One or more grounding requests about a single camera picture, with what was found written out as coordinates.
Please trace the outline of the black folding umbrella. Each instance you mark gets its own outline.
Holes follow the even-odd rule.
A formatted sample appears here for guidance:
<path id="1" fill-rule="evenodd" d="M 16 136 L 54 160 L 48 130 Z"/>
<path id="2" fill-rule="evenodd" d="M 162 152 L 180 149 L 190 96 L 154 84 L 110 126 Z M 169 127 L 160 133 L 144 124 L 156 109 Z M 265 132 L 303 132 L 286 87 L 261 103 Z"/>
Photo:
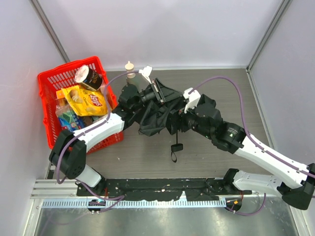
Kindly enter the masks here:
<path id="1" fill-rule="evenodd" d="M 147 136 L 159 133 L 164 128 L 168 130 L 170 111 L 173 108 L 185 108 L 187 103 L 182 95 L 177 99 L 160 104 L 153 92 L 143 93 L 141 100 L 146 110 L 139 123 L 139 132 Z M 197 106 L 194 109 L 189 109 L 186 114 L 183 113 L 183 126 L 180 131 L 186 132 L 191 129 L 209 138 L 211 128 L 216 128 L 221 123 L 221 118 L 219 121 L 210 121 L 209 118 L 212 114 L 220 115 L 216 110 L 216 101 L 201 95 Z"/>

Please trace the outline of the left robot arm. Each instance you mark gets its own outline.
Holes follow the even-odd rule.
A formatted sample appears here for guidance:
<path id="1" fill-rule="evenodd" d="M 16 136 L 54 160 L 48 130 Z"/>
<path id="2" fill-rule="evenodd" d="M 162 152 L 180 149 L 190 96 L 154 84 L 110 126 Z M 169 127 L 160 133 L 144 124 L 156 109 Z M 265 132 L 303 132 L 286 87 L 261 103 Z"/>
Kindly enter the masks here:
<path id="1" fill-rule="evenodd" d="M 127 84 L 122 88 L 117 107 L 90 126 L 70 132 L 63 130 L 49 155 L 57 173 L 79 181 L 89 192 L 101 194 L 105 177 L 86 163 L 87 152 L 108 137 L 139 124 L 139 133 L 152 136 L 167 128 L 170 134 L 180 127 L 186 111 L 187 93 L 164 86 L 158 79 L 145 90 Z"/>

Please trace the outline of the red plastic basket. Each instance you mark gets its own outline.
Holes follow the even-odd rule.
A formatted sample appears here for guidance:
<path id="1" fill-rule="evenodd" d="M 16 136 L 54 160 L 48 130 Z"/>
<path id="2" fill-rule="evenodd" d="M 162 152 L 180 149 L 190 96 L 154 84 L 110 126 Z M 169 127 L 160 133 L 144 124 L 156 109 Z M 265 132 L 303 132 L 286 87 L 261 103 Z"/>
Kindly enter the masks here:
<path id="1" fill-rule="evenodd" d="M 59 133 L 62 130 L 67 129 L 66 126 L 61 125 L 58 117 L 56 116 L 56 108 L 57 105 L 59 105 L 56 92 L 61 88 L 76 85 L 74 76 L 76 71 L 82 65 L 89 66 L 102 76 L 105 83 L 108 83 L 106 71 L 103 69 L 101 61 L 97 56 L 62 64 L 54 69 L 42 72 L 37 76 L 39 96 L 42 101 L 44 114 L 43 123 L 45 125 L 47 142 L 50 149 L 53 148 Z M 110 86 L 107 89 L 107 99 L 111 108 L 115 108 L 117 106 L 118 102 L 116 96 Z M 118 143 L 123 140 L 123 137 L 122 132 L 111 135 L 93 146 L 88 154 Z"/>

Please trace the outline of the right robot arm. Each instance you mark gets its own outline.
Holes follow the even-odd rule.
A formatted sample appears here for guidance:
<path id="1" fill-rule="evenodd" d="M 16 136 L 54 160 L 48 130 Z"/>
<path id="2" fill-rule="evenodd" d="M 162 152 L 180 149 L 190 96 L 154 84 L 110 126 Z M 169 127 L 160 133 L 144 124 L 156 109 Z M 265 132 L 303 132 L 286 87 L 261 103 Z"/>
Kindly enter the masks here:
<path id="1" fill-rule="evenodd" d="M 172 132 L 192 130 L 218 149 L 243 157 L 269 172 L 269 175 L 259 175 L 229 169 L 224 178 L 235 189 L 273 194 L 294 208 L 309 208 L 315 192 L 315 165 L 292 160 L 265 145 L 245 128 L 223 120 L 214 100 L 183 102 L 179 109 L 171 110 L 167 123 Z"/>

